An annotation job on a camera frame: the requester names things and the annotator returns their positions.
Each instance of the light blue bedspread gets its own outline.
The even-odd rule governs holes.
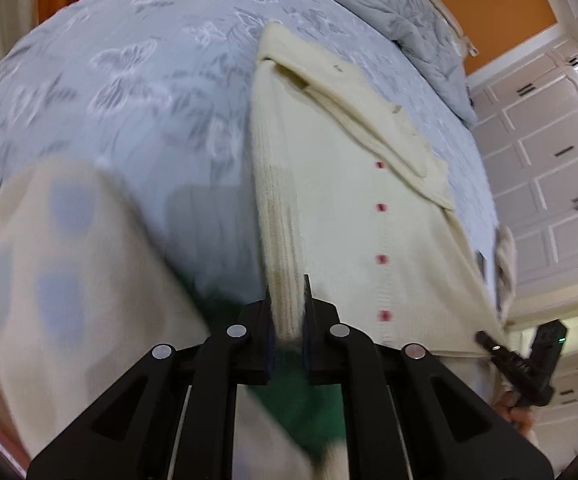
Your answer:
[[[332,0],[81,0],[61,10],[0,63],[0,186],[50,153],[96,162],[202,294],[258,300],[247,114],[268,20],[360,65],[406,108],[450,163],[457,214],[492,290],[497,218],[471,134],[397,46]]]

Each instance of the cream cardigan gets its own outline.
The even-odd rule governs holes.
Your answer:
[[[454,214],[446,163],[357,66],[277,23],[251,109],[256,199],[276,331],[298,339],[313,295],[374,341],[483,356],[504,340]]]

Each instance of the hand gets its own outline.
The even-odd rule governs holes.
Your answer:
[[[515,396],[513,392],[507,392],[496,402],[493,409],[507,422],[518,422],[520,434],[527,436],[533,429],[535,417],[531,408],[514,408]]]

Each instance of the gray comforter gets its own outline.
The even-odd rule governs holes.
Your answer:
[[[467,126],[477,122],[453,32],[428,0],[335,0],[400,45],[442,100]]]

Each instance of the orange wall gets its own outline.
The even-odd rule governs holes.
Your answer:
[[[547,0],[442,0],[480,51],[467,74],[556,23]]]

